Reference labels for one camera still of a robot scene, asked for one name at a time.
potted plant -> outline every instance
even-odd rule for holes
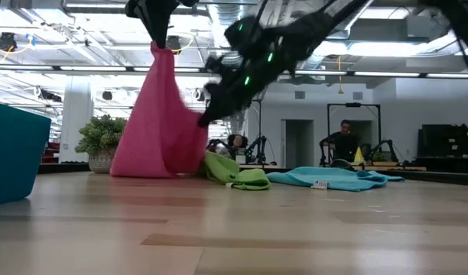
[[[109,173],[115,150],[127,120],[104,115],[91,118],[84,128],[80,129],[83,139],[75,148],[77,153],[88,153],[89,168],[95,173]]]

white column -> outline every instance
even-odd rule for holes
[[[94,91],[89,76],[68,76],[64,93],[63,125],[60,136],[59,163],[87,162],[88,155],[76,153],[74,148],[82,135],[79,130],[93,116]]]

person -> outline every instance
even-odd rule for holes
[[[341,129],[339,132],[332,133],[329,137],[320,141],[320,146],[334,145],[333,159],[341,159],[352,162],[355,158],[355,153],[358,148],[358,138],[350,133],[351,122],[348,120],[341,121]]]
[[[227,145],[229,145],[230,148],[222,148],[219,151],[219,154],[235,160],[236,155],[242,153],[242,151],[248,146],[248,138],[240,134],[231,134],[227,137]]]

ceiling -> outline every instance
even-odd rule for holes
[[[465,69],[453,32],[439,12],[418,8],[416,1],[375,0],[338,26],[301,70],[358,70],[383,72],[460,72]],[[0,35],[15,33],[18,48],[6,54],[3,64],[68,66],[150,66],[151,38],[138,19],[123,13],[125,0],[96,1],[3,0]],[[288,24],[324,4],[323,0],[270,1],[262,16],[263,25]],[[229,52],[224,30],[235,20],[258,11],[256,0],[200,0],[195,8],[180,6],[171,16],[169,36],[178,36],[184,49],[175,57],[176,66],[203,67],[210,55],[227,54],[226,62],[240,57]],[[97,91],[96,115],[128,117],[144,75],[114,76],[90,73]],[[18,73],[0,70],[0,102],[54,118],[60,130],[62,105],[39,99],[36,86],[64,97],[66,76],[53,73]],[[211,78],[178,76],[177,84],[190,108],[204,109],[194,96]],[[318,83],[338,83],[339,77],[318,77]],[[365,83],[368,88],[381,79],[349,77],[345,83]],[[112,101],[103,91],[112,91]],[[243,115],[213,125],[213,138],[239,132]]]

hardwood floor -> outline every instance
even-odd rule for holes
[[[366,192],[43,175],[0,205],[0,275],[467,274],[468,186]]]

